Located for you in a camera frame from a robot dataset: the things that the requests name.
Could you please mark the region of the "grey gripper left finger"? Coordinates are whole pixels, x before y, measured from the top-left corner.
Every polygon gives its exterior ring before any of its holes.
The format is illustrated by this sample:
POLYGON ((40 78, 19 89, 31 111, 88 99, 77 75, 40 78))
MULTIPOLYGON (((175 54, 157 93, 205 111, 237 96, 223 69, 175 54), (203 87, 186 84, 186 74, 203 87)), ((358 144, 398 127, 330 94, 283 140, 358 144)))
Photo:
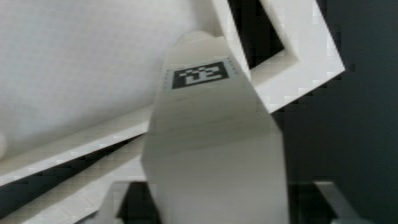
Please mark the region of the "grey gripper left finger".
POLYGON ((111 183, 93 217, 93 224, 124 224, 122 218, 118 217, 118 211, 127 188, 129 183, 125 181, 116 181, 111 183))

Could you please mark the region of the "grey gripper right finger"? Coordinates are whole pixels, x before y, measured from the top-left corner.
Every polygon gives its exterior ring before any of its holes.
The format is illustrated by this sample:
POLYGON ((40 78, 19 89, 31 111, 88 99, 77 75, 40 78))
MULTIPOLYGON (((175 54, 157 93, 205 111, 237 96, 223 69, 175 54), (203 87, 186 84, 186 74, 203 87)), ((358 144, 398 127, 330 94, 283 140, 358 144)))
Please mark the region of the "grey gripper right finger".
POLYGON ((335 184, 330 181, 315 181, 314 185, 335 213, 330 224, 372 224, 372 222, 360 217, 335 184))

